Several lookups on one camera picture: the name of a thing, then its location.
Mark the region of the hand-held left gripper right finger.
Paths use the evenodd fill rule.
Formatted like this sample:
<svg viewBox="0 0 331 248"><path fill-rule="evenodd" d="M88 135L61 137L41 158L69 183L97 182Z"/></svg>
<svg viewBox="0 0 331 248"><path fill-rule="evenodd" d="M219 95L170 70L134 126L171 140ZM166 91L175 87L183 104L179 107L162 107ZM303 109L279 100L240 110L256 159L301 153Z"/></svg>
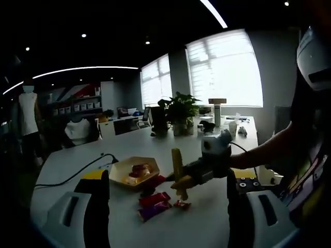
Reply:
<svg viewBox="0 0 331 248"><path fill-rule="evenodd" d="M285 247L297 234L288 208L255 178L227 174L228 247Z"/></svg>

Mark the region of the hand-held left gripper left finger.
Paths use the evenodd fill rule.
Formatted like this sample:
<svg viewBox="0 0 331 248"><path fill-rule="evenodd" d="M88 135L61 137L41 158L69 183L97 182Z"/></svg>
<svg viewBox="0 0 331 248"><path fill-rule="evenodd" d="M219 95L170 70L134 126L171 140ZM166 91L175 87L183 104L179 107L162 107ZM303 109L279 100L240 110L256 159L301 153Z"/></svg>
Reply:
<svg viewBox="0 0 331 248"><path fill-rule="evenodd" d="M55 185L38 185L31 218L52 247L110 247L109 172L93 170Z"/></svg>

